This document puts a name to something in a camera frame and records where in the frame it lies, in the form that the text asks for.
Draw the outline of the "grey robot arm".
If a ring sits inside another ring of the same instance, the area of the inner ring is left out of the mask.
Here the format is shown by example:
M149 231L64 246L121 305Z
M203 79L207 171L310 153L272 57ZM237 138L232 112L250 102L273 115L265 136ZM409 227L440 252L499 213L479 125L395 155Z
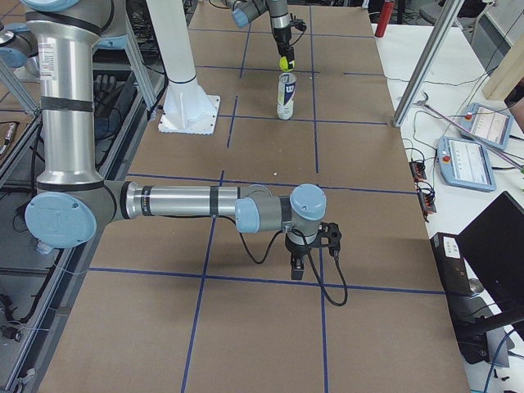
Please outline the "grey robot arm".
M37 194L25 210L31 234L53 248L90 241L109 223L138 216L225 218L233 221L251 259L265 262L275 237L284 233L291 253L291 279L301 280L311 250L328 246L322 223L327 198L316 185L301 184L290 196L264 186L139 186L105 180L96 169L93 51L102 37L115 37L127 21L125 1L21 1L37 42L44 171ZM287 1L250 1L269 12L281 70L294 66ZM220 97L207 95L197 80L183 1L147 1L167 82L159 131L209 135L215 130ZM277 231L262 260L256 260L243 233Z
M296 24L288 11L284 0L252 0L252 1L221 1L219 6L209 1L209 4L219 9L231 11L232 18L238 28L245 28L251 22L268 12L273 39L280 56L279 68L283 72L295 68L295 53L291 42L291 28Z

